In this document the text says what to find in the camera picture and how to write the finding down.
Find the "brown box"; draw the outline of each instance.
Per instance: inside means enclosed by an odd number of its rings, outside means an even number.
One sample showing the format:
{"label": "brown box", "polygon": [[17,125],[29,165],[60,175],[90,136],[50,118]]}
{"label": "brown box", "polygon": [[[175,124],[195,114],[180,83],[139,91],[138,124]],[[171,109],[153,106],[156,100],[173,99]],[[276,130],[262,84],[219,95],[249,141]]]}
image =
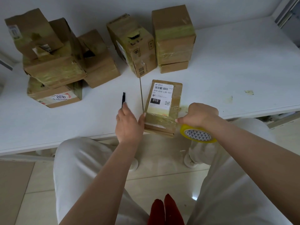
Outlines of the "brown box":
{"label": "brown box", "polygon": [[[169,89],[165,88],[165,85],[173,85],[171,103],[169,104],[170,106],[169,116],[161,115],[157,113],[150,113],[148,108],[149,108],[150,100],[152,99],[151,97],[154,92],[153,89],[157,89],[157,91],[158,90],[162,90],[166,92],[170,91],[170,88]],[[176,130],[175,119],[178,118],[181,91],[182,91],[181,83],[168,82],[162,80],[152,80],[152,86],[145,107],[145,112],[146,112],[145,132],[158,133],[170,137],[174,136]],[[164,101],[163,98],[159,96],[159,94],[157,96],[158,96],[157,98],[161,98],[159,102]]]}
{"label": "brown box", "polygon": [[63,106],[82,99],[82,82],[77,81],[55,89],[49,89],[37,79],[30,77],[27,95],[50,108]]}
{"label": "brown box", "polygon": [[183,62],[177,62],[172,64],[160,65],[159,66],[160,73],[169,73],[169,72],[187,69],[188,63],[189,63],[188,61],[183,61]]}
{"label": "brown box", "polygon": [[156,68],[153,36],[135,19],[124,14],[109,22],[107,30],[117,53],[138,78]]}
{"label": "brown box", "polygon": [[189,61],[196,39],[185,5],[152,11],[158,65]]}
{"label": "brown box", "polygon": [[28,59],[37,58],[39,47],[47,52],[63,46],[40,9],[5,19],[16,48]]}
{"label": "brown box", "polygon": [[81,80],[86,73],[80,42],[66,20],[53,20],[50,25],[64,46],[51,53],[41,52],[35,60],[23,56],[23,68],[27,74],[53,89]]}
{"label": "brown box", "polygon": [[85,71],[87,77],[84,80],[91,88],[95,88],[116,77],[120,72],[112,59],[102,37],[97,30],[92,30],[78,37],[83,50],[85,51]]}

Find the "forearm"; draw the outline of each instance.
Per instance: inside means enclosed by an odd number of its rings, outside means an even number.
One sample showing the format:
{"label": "forearm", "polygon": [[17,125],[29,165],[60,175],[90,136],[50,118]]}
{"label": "forearm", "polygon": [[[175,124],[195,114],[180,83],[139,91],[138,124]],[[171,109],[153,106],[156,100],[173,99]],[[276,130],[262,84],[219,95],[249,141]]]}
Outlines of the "forearm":
{"label": "forearm", "polygon": [[204,128],[288,219],[300,221],[300,156],[220,117],[208,118]]}
{"label": "forearm", "polygon": [[136,144],[120,143],[60,225],[113,225]]}

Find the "black rectangle with 010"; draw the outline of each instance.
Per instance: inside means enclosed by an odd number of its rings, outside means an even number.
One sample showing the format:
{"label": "black rectangle with 010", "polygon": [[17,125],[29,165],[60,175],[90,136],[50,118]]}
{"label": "black rectangle with 010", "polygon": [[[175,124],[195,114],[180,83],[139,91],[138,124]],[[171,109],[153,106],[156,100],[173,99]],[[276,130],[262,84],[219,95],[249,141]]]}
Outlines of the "black rectangle with 010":
{"label": "black rectangle with 010", "polygon": [[160,100],[151,98],[150,103],[160,104]]}

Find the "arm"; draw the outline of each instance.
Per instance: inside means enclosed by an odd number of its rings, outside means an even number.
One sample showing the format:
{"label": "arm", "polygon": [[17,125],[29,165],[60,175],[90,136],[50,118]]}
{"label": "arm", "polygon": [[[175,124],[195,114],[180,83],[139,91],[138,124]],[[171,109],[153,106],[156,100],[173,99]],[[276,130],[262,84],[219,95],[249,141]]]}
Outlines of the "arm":
{"label": "arm", "polygon": [[177,122],[205,128],[268,199],[292,223],[300,223],[299,155],[227,122],[208,105],[192,103]]}
{"label": "arm", "polygon": [[144,118],[142,114],[138,122],[123,104],[116,117],[118,147],[60,225],[115,224],[127,174],[142,139]]}

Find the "person's left hand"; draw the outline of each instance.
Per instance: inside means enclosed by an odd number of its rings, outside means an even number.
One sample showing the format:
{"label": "person's left hand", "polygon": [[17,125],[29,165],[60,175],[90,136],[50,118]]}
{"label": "person's left hand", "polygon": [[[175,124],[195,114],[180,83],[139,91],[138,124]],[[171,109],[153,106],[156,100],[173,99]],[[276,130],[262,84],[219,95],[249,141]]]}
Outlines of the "person's left hand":
{"label": "person's left hand", "polygon": [[115,134],[119,143],[129,143],[138,146],[144,132],[145,113],[137,121],[128,108],[127,103],[123,103],[123,107],[119,109],[116,119]]}

